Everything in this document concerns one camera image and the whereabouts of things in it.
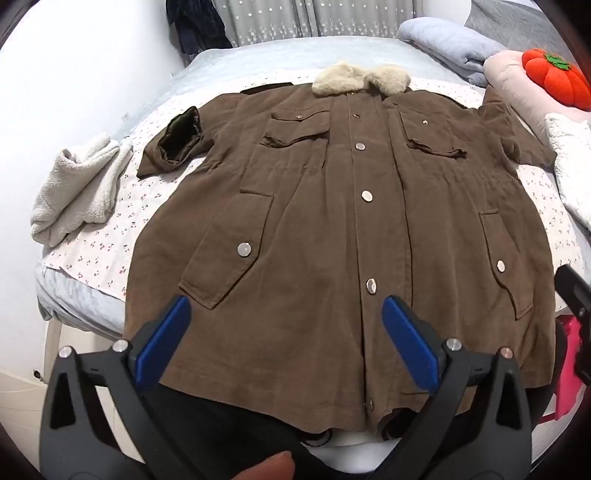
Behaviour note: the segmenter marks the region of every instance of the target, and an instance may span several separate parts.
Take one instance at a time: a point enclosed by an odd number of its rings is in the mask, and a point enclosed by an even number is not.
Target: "gray curtain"
[[[421,0],[214,0],[235,47],[283,38],[364,35],[394,38],[419,17]]]

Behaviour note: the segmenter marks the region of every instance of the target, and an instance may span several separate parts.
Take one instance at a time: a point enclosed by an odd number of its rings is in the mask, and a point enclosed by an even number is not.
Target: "tile floor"
[[[59,343],[60,347],[71,345],[78,353],[86,353],[105,350],[112,342],[94,333],[63,326]],[[0,371],[0,423],[36,468],[39,467],[39,432],[46,388],[41,382],[15,378]],[[97,391],[121,451],[143,461],[125,430],[109,391],[103,387],[98,387]]]

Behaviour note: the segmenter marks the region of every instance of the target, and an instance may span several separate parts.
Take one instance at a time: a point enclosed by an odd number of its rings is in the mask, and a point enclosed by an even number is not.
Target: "blue gripper pad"
[[[135,358],[135,388],[138,391],[153,388],[160,381],[191,323],[189,299],[179,296],[164,317],[154,323],[154,331]]]
[[[435,394],[445,367],[442,341],[435,330],[395,296],[384,300],[382,321],[414,382],[421,390]]]

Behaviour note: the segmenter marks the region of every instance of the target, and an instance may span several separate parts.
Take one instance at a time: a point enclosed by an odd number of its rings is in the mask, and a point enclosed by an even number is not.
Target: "pink pillow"
[[[544,120],[547,113],[562,113],[577,123],[591,122],[591,112],[562,105],[532,82],[521,65],[522,55],[520,51],[500,51],[484,62],[484,75],[544,145],[550,147]]]

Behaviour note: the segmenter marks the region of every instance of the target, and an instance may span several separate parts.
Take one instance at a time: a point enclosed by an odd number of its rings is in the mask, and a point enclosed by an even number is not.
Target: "green leaf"
[[[545,54],[546,60],[560,70],[570,70],[569,62],[564,61],[562,57]]]

